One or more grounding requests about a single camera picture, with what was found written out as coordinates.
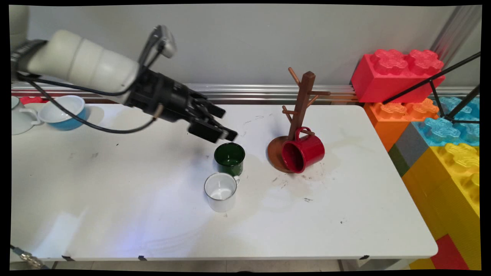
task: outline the floor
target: floor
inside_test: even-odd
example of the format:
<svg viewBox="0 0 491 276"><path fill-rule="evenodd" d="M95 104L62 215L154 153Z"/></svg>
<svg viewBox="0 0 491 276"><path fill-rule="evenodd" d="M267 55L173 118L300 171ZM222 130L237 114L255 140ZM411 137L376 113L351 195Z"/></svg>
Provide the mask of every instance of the floor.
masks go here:
<svg viewBox="0 0 491 276"><path fill-rule="evenodd" d="M326 272L340 271L337 260L291 261L101 261L49 262L52 269L123 270L161 272ZM10 264L10 270L28 270L25 262Z"/></svg>

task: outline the white table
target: white table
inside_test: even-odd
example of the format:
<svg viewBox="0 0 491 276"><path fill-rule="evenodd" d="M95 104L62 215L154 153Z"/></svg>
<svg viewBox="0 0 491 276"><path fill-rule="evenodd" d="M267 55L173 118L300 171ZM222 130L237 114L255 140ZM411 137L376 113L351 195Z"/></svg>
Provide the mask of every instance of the white table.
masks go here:
<svg viewBox="0 0 491 276"><path fill-rule="evenodd" d="M89 121L129 129L149 115L88 105ZM40 109L42 104L29 104ZM237 203L214 212L203 191L217 144L187 122L109 134L35 126L12 136L10 241L41 260L417 259L437 246L364 110L311 106L324 143L302 174L275 170L266 148L288 134L280 106L223 105L245 149Z"/></svg>

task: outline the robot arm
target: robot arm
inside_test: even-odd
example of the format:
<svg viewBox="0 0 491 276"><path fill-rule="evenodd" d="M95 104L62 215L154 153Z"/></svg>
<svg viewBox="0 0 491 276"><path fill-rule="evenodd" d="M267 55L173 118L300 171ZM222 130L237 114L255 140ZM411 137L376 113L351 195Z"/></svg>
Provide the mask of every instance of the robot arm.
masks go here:
<svg viewBox="0 0 491 276"><path fill-rule="evenodd" d="M175 54L174 38L165 26L154 28L136 62L66 30L57 31L50 41L21 55L23 46L28 44L28 7L10 5L9 18L11 64L13 55L20 54L14 71L52 76L91 91L102 91L105 98L151 115L162 105L159 118L170 122L184 119L190 123L189 133L210 142L219 138L233 141L237 136L237 132L214 119L222 118L225 110L210 103L206 96L144 66L154 46L168 58Z"/></svg>

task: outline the gray wall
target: gray wall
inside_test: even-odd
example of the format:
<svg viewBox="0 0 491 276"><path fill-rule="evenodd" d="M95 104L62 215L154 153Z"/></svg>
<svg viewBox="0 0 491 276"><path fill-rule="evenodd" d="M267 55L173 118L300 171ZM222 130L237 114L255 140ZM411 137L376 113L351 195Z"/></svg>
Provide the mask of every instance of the gray wall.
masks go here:
<svg viewBox="0 0 491 276"><path fill-rule="evenodd" d="M462 44L449 66L470 57L481 50L482 20ZM477 86L480 79L481 59L477 58L445 75L444 86Z"/></svg>
<svg viewBox="0 0 491 276"><path fill-rule="evenodd" d="M31 7L28 37L67 29L136 59L155 25L177 41L153 69L183 83L293 84L289 66L316 84L349 84L363 54L428 49L454 10L314 4Z"/></svg>

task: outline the white cup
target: white cup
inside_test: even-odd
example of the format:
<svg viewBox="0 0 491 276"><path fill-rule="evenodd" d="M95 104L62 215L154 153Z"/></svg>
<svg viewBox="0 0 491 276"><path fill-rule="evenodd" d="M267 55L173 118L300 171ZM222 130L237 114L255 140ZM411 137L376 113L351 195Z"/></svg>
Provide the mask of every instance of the white cup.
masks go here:
<svg viewBox="0 0 491 276"><path fill-rule="evenodd" d="M11 96L12 101L12 135L17 135L30 130L33 126L39 125L41 120L37 117L34 109L24 108L19 98Z"/></svg>
<svg viewBox="0 0 491 276"><path fill-rule="evenodd" d="M239 182L238 176L231 176L224 172L210 175L205 181L205 193L210 207L216 212L227 212L232 209Z"/></svg>

